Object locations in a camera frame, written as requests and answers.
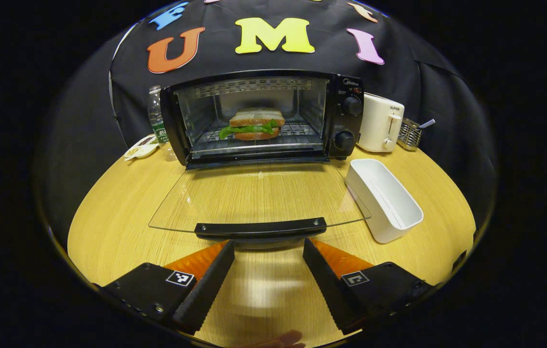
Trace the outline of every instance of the bread slice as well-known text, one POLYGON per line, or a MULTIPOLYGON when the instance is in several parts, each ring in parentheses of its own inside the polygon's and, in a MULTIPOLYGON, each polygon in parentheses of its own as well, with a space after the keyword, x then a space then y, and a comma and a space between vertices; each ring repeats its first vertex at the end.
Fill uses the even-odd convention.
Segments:
POLYGON ((280 128, 274 127, 273 128, 273 134, 269 133, 234 133, 235 138, 239 140, 265 140, 265 139, 271 139, 272 137, 276 137, 280 135, 280 128))
POLYGON ((229 123, 231 127, 243 127, 249 125, 264 125, 265 123, 269 123, 272 119, 275 119, 278 126, 282 126, 285 123, 280 110, 262 107, 240 109, 234 117, 230 119, 229 123))

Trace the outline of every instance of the bottle label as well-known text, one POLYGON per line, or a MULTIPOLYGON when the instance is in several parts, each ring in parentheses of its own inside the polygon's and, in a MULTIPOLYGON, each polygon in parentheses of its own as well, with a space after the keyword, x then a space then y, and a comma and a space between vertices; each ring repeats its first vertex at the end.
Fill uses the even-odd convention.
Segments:
POLYGON ((158 123, 157 125, 153 125, 152 128, 154 129, 154 133, 156 133, 156 138, 158 139, 158 143, 168 143, 168 135, 166 134, 166 128, 164 128, 163 123, 158 123))

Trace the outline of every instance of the midea logo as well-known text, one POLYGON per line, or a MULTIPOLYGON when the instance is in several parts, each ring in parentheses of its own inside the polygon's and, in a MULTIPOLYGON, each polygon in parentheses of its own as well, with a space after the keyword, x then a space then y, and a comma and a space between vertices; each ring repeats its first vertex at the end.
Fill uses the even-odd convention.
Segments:
POLYGON ((344 83, 345 85, 353 85, 353 86, 359 86, 360 84, 356 83, 356 82, 353 82, 349 79, 344 79, 342 80, 342 83, 344 83))

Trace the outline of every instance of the foam letter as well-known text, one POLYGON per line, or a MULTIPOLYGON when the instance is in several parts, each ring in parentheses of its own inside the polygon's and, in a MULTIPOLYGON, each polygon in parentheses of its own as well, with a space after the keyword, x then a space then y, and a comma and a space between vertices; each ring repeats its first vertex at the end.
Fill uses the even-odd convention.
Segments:
POLYGON ((256 43, 256 37, 274 51, 286 38, 287 42, 282 45, 282 49, 287 52, 313 53, 314 47, 308 41, 306 27, 310 24, 305 19, 284 18, 280 25, 272 28, 262 18, 243 18, 235 22, 241 27, 241 44, 235 49, 236 53, 256 53, 260 52, 262 46, 256 43))
POLYGON ((364 9, 364 7, 361 7, 360 5, 356 5, 356 4, 351 4, 350 2, 347 2, 347 4, 355 7, 355 11, 357 11, 358 14, 360 14, 362 17, 368 19, 369 21, 371 22, 375 22, 375 23, 379 23, 378 20, 376 20, 375 18, 372 18, 370 15, 373 14, 371 13, 370 11, 368 11, 367 9, 364 9))
POLYGON ((183 16, 181 13, 185 11, 185 8, 183 7, 185 5, 187 5, 187 2, 182 2, 181 4, 174 6, 172 9, 169 9, 156 18, 153 18, 150 23, 156 22, 158 25, 156 30, 162 29, 175 20, 178 20, 179 17, 183 16))
POLYGON ((149 71, 152 73, 166 73, 190 62, 196 55, 196 50, 198 49, 198 35, 203 31, 205 31, 205 28, 199 27, 182 33, 180 37, 185 39, 185 42, 183 43, 183 53, 174 59, 166 59, 168 44, 170 44, 174 38, 165 38, 149 46, 147 48, 147 51, 149 51, 149 71))
POLYGON ((385 61, 379 57, 377 49, 374 47, 373 35, 357 29, 346 29, 346 31, 353 34, 355 40, 357 40, 357 46, 360 48, 360 52, 357 53, 358 58, 374 64, 385 64, 385 61))

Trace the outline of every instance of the white toaster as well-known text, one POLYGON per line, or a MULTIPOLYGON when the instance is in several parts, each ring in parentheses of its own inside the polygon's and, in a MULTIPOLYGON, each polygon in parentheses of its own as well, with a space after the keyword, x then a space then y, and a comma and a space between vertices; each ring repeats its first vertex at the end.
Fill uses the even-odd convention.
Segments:
POLYGON ((403 116, 404 105, 401 103, 364 93, 364 115, 357 145, 369 152, 393 151, 403 116))

